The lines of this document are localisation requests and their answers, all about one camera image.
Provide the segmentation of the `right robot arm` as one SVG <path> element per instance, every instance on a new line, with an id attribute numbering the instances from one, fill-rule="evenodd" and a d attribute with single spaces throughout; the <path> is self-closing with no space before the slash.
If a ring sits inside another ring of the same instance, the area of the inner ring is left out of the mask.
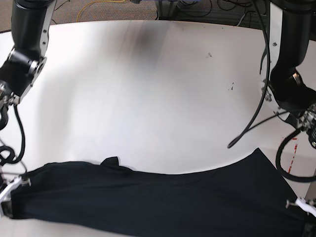
<path id="1" fill-rule="evenodd" d="M 25 152 L 25 133 L 17 106 L 34 85 L 47 58 L 49 27 L 56 6 L 54 0 L 15 0 L 12 4 L 11 34 L 13 48 L 0 68 L 0 127 L 8 123 L 8 109 L 14 112 L 21 131 L 21 149 L 17 155 L 7 146 L 0 147 L 7 157 L 0 158 L 1 166 L 16 164 Z"/>

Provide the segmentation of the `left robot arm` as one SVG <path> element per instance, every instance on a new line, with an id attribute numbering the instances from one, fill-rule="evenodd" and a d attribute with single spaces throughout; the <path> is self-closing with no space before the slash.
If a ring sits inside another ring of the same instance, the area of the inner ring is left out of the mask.
<path id="1" fill-rule="evenodd" d="M 270 0 L 266 4 L 266 20 L 262 19 L 256 1 L 252 2 L 263 33 L 265 49 L 261 57 L 260 71 L 263 87 L 258 107 L 245 129 L 234 138 L 228 148 L 234 146 L 253 129 L 264 102 L 268 102 L 274 116 L 286 114 L 283 122 L 295 130 L 281 142 L 275 164 L 286 179 L 298 183 L 312 183 L 315 176 L 303 177 L 288 173 L 281 166 L 281 155 L 287 143 L 305 132 L 308 142 L 316 146 L 316 91 L 304 84 L 297 66 L 305 59 L 313 19 L 316 13 L 314 0 Z"/>

